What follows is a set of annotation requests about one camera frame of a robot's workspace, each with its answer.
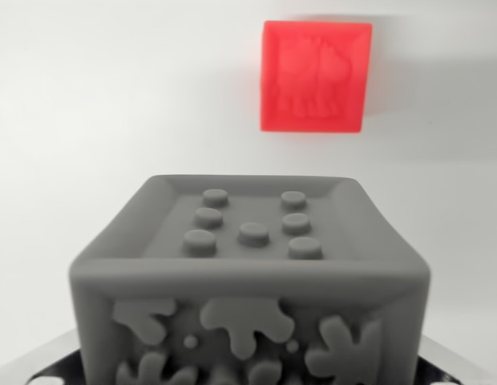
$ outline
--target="metal stand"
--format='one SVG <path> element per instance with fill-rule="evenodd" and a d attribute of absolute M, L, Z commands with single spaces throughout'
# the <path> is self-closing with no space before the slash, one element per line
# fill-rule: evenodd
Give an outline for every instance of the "metal stand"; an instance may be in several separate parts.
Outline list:
<path fill-rule="evenodd" d="M 0 385 L 27 385 L 34 379 L 37 379 L 33 381 L 36 385 L 86 385 L 76 330 L 71 330 L 0 368 Z M 436 383 L 497 385 L 497 380 L 423 336 L 414 385 Z"/>

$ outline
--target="white backdrop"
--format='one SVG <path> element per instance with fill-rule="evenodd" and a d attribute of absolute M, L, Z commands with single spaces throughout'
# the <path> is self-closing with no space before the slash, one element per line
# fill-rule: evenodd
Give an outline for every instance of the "white backdrop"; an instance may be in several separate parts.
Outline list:
<path fill-rule="evenodd" d="M 266 19 L 374 24 L 359 135 L 258 131 Z M 497 373 L 497 1 L 0 1 L 0 365 L 74 326 L 72 258 L 153 174 L 351 176 Z"/>

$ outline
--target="red plastic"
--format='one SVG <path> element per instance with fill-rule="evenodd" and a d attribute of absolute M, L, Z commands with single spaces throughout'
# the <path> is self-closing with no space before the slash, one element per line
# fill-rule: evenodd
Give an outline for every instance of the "red plastic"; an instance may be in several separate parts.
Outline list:
<path fill-rule="evenodd" d="M 266 22 L 261 130 L 359 132 L 371 24 Z"/>

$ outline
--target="gray cube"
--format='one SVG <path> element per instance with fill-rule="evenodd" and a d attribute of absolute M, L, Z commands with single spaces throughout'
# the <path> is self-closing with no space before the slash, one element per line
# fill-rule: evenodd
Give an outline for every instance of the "gray cube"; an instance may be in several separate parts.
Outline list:
<path fill-rule="evenodd" d="M 430 272 L 355 180 L 154 176 L 70 276 L 88 385 L 411 385 Z"/>

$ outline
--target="round dot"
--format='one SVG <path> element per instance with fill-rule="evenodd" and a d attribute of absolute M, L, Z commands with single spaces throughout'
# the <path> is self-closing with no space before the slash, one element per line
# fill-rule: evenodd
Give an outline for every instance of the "round dot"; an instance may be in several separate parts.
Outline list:
<path fill-rule="evenodd" d="M 281 195 L 281 203 L 286 209 L 303 209 L 307 203 L 305 194 L 300 191 L 286 191 Z"/>
<path fill-rule="evenodd" d="M 205 229 L 214 229 L 222 226 L 222 213 L 209 207 L 202 207 L 195 211 L 195 223 Z"/>
<path fill-rule="evenodd" d="M 265 225 L 262 225 L 261 223 L 247 222 L 240 226 L 238 239 L 244 245 L 261 247 L 268 244 L 270 236 Z"/>
<path fill-rule="evenodd" d="M 184 247 L 195 255 L 209 255 L 216 251 L 216 238 L 206 230 L 190 230 L 184 235 Z"/>
<path fill-rule="evenodd" d="M 289 241 L 289 256 L 292 259 L 321 259 L 321 243 L 310 237 L 294 238 Z"/>
<path fill-rule="evenodd" d="M 187 349 L 195 349 L 199 346 L 199 339 L 195 335 L 189 334 L 184 337 L 183 345 Z"/>
<path fill-rule="evenodd" d="M 228 194 L 218 188 L 206 190 L 202 193 L 202 201 L 208 207 L 222 207 L 228 203 Z"/>
<path fill-rule="evenodd" d="M 282 229 L 291 235 L 305 234 L 311 230 L 311 222 L 303 213 L 289 214 L 282 218 Z"/>
<path fill-rule="evenodd" d="M 286 343 L 286 350 L 289 353 L 297 353 L 298 352 L 298 342 L 294 339 L 291 339 Z"/>

